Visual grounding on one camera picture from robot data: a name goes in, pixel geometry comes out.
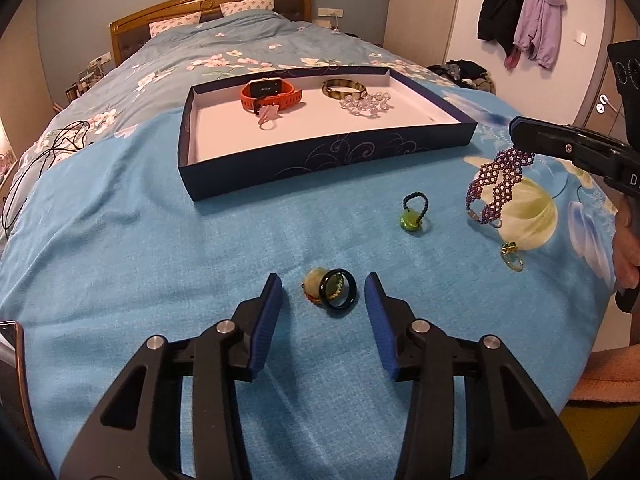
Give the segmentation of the person's right hand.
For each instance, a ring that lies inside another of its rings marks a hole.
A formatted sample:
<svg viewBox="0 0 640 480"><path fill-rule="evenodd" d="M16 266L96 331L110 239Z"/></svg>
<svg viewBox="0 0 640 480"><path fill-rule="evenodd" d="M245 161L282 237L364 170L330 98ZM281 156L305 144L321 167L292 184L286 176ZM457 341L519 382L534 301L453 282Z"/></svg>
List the person's right hand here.
<svg viewBox="0 0 640 480"><path fill-rule="evenodd" d="M624 289L634 289L639 285L640 244L631 231L631 220L629 202L623 198L615 215L612 248L616 280Z"/></svg>

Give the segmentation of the pink sleeved right forearm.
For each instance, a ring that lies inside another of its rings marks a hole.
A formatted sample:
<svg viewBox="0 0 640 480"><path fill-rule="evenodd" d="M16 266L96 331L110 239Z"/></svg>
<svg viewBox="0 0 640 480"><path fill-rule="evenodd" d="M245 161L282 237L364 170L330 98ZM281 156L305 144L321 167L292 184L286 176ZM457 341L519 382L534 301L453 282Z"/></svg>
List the pink sleeved right forearm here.
<svg viewBox="0 0 640 480"><path fill-rule="evenodd" d="M638 403L640 400L638 344L592 352L570 400Z"/></svg>

